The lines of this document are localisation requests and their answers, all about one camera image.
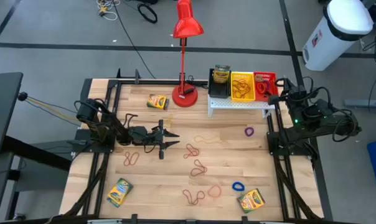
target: blue rubber band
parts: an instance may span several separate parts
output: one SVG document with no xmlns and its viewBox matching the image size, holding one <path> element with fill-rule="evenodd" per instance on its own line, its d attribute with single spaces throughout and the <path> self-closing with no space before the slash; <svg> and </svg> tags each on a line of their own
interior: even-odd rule
<svg viewBox="0 0 376 224">
<path fill-rule="evenodd" d="M 244 191 L 245 186 L 241 182 L 235 182 L 235 183 L 232 184 L 232 189 L 236 190 L 236 191 Z"/>
</svg>

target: yellow basket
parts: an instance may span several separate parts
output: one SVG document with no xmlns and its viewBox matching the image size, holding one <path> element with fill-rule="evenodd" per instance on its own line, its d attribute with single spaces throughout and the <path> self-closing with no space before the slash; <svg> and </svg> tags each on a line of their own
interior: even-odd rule
<svg viewBox="0 0 376 224">
<path fill-rule="evenodd" d="M 243 98 L 241 93 L 247 91 L 245 83 L 248 85 L 248 92 L 244 94 Z M 231 73 L 231 99 L 233 102 L 252 102 L 256 99 L 255 95 L 255 81 L 253 72 L 232 72 Z"/>
</svg>

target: white trash can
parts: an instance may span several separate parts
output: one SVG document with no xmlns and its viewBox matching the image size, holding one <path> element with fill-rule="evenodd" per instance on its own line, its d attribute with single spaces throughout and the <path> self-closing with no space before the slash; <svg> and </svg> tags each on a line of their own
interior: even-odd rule
<svg viewBox="0 0 376 224">
<path fill-rule="evenodd" d="M 374 22 L 360 0 L 332 0 L 303 47 L 306 67 L 323 71 L 356 40 L 372 31 Z"/>
</svg>

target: wooden tabletop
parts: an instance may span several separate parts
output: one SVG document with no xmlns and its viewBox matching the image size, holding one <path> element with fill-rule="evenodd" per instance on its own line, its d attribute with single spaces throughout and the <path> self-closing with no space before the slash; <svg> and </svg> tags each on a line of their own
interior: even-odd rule
<svg viewBox="0 0 376 224">
<path fill-rule="evenodd" d="M 104 79 L 93 80 L 88 97 L 104 99 L 107 83 L 108 80 Z M 171 99 L 173 88 L 169 85 L 121 87 L 117 114 L 120 120 L 124 119 L 126 113 L 137 114 L 138 117 L 131 121 L 131 125 L 150 129 L 157 126 L 159 119 L 163 119 L 166 126 L 170 126 L 168 131 L 180 135 L 179 138 L 166 138 L 166 141 L 180 140 L 180 143 L 166 150 L 164 160 L 159 160 L 158 148 L 146 154 L 142 147 L 125 147 L 116 143 L 108 164 L 100 217 L 131 218 L 132 214 L 137 213 L 138 218 L 145 219 L 241 220 L 246 215 L 249 220 L 282 220 L 274 162 L 266 142 L 268 126 L 261 111 L 215 110 L 213 116 L 208 118 L 207 90 L 198 88 L 197 103 L 189 108 L 180 108 Z M 169 109 L 148 108 L 146 101 L 151 93 L 170 98 Z M 291 124 L 285 105 L 281 104 L 281 109 L 284 124 Z M 246 137 L 246 127 L 253 127 L 254 135 Z M 201 140 L 196 136 L 202 136 L 211 144 L 196 142 Z M 184 159 L 184 154 L 188 153 L 188 143 L 200 149 L 199 156 Z M 139 153 L 134 166 L 123 165 L 126 152 Z M 68 211 L 85 190 L 92 157 L 92 153 L 81 153 L 74 160 L 60 214 Z M 190 172 L 195 167 L 196 159 L 206 166 L 207 172 L 193 177 Z M 311 161 L 304 156 L 292 156 L 291 164 L 298 192 L 314 213 L 323 217 Z M 126 179 L 134 187 L 121 207 L 116 208 L 106 201 L 106 195 L 119 178 Z M 244 214 L 237 201 L 241 193 L 231 187 L 236 181 L 243 183 L 247 190 L 258 188 L 265 205 Z M 222 189 L 219 198 L 208 195 L 213 185 Z M 184 189 L 189 190 L 193 198 L 196 198 L 198 191 L 204 191 L 205 198 L 199 200 L 197 205 L 189 205 L 182 193 Z M 289 193 L 285 191 L 289 212 L 293 214 Z M 217 189 L 210 192 L 211 195 L 217 193 Z M 94 204 L 95 197 L 92 197 L 89 213 L 93 213 Z"/>
</svg>

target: trash can lid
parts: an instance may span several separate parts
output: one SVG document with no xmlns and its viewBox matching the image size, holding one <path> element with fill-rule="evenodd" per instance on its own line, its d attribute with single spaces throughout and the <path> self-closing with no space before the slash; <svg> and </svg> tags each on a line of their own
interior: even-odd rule
<svg viewBox="0 0 376 224">
<path fill-rule="evenodd" d="M 360 0 L 332 0 L 327 5 L 332 25 L 346 34 L 368 34 L 374 22 Z"/>
</svg>

